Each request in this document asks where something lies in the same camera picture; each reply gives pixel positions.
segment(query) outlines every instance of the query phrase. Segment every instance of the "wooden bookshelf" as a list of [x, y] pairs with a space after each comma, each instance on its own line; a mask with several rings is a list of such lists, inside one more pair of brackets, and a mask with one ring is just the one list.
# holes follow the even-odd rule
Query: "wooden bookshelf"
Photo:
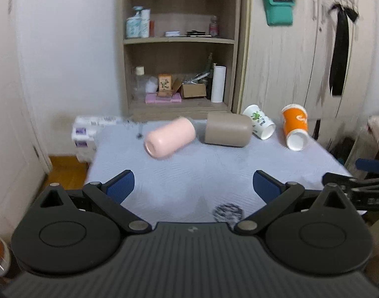
[[[176, 116], [206, 118], [209, 111], [230, 111], [236, 74], [241, 0], [120, 0], [117, 10], [117, 41], [121, 71], [122, 106], [134, 119], [166, 119]], [[151, 9], [155, 37], [125, 39], [125, 22], [132, 7]], [[211, 16], [218, 17], [220, 37], [163, 37], [165, 31], [209, 32]], [[224, 101], [187, 99], [181, 103], [145, 104], [132, 100], [133, 69], [144, 66], [145, 74], [169, 73], [190, 77], [204, 70], [209, 53], [217, 65], [227, 67]]]

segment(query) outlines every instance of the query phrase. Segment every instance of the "black circular disc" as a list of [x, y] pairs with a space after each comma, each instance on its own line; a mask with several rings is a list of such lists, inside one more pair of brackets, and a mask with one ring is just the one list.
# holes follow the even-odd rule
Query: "black circular disc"
[[304, 225], [300, 238], [315, 248], [335, 248], [345, 241], [345, 232], [334, 224], [316, 222]]
[[28, 214], [14, 232], [13, 252], [29, 271], [81, 273], [116, 252], [121, 240], [113, 221], [92, 212], [53, 209]]
[[359, 270], [372, 252], [370, 234], [363, 221], [335, 212], [284, 215], [268, 227], [266, 245], [282, 263], [307, 274], [331, 276]]
[[40, 239], [49, 246], [63, 248], [72, 246], [84, 239], [86, 228], [79, 223], [71, 221], [54, 222], [46, 225], [40, 231]]

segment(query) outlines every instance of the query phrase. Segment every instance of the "bottle cap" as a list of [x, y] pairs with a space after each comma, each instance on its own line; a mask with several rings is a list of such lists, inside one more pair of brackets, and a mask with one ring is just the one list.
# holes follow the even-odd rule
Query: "bottle cap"
[[145, 74], [144, 67], [143, 66], [137, 66], [136, 67], [136, 75], [142, 76]]

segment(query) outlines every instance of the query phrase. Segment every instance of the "green wall box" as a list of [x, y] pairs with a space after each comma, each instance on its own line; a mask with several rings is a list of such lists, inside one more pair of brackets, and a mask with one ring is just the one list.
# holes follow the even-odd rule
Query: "green wall box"
[[269, 26], [291, 26], [294, 0], [263, 0], [266, 21]]

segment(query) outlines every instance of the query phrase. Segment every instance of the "wardrobe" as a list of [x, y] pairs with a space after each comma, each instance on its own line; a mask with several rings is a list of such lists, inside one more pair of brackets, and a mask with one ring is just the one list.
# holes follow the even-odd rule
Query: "wardrobe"
[[[359, 18], [348, 21], [347, 74], [341, 96], [332, 96], [329, 73], [335, 44], [337, 11], [341, 4]], [[305, 106], [309, 133], [332, 147], [356, 127], [373, 61], [375, 0], [295, 0], [293, 25], [269, 27], [262, 0], [242, 0], [240, 48], [233, 112], [257, 104], [282, 121], [290, 103]]]

